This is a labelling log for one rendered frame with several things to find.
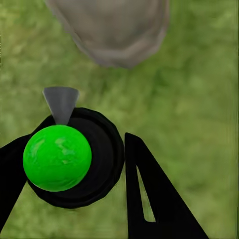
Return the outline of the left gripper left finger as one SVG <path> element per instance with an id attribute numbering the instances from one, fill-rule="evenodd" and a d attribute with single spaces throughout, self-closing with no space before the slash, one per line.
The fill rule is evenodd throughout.
<path id="1" fill-rule="evenodd" d="M 0 148 L 0 233 L 28 181 L 22 158 L 30 135 Z"/>

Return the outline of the pesticide atomizer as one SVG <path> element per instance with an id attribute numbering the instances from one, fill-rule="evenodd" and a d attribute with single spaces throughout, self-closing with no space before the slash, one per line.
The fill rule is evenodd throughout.
<path id="1" fill-rule="evenodd" d="M 87 207 L 104 198 L 122 176 L 124 142 L 102 113 L 76 108 L 79 90 L 43 91 L 52 115 L 32 132 L 23 168 L 39 198 L 55 207 Z"/>

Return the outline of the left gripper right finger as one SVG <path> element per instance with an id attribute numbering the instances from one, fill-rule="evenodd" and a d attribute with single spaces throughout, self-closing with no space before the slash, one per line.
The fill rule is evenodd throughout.
<path id="1" fill-rule="evenodd" d="M 144 141 L 125 133 L 128 239 L 209 239 Z M 155 222 L 144 219 L 137 169 Z"/>

